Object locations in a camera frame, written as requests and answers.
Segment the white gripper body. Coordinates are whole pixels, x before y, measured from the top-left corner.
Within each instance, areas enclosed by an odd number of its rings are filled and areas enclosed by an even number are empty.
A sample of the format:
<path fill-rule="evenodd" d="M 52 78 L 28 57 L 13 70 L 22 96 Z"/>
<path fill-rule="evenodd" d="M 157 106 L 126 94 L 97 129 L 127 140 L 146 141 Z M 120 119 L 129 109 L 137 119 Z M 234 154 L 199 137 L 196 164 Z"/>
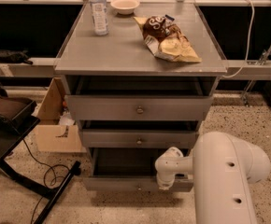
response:
<path fill-rule="evenodd" d="M 173 187 L 176 175 L 193 174 L 193 157 L 184 156 L 177 147 L 170 147 L 155 161 L 156 180 L 159 189 Z"/>

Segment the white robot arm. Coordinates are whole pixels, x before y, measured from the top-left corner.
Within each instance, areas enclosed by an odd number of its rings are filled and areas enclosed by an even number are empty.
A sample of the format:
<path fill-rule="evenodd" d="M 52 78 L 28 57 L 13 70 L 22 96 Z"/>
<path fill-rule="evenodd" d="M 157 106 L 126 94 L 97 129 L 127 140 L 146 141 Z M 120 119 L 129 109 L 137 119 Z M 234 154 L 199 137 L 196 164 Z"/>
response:
<path fill-rule="evenodd" d="M 258 146 L 228 133 L 209 132 L 185 157 L 169 148 L 155 162 L 157 184 L 168 190 L 177 175 L 192 175 L 196 224 L 257 224 L 249 185 L 268 178 L 271 163 Z"/>

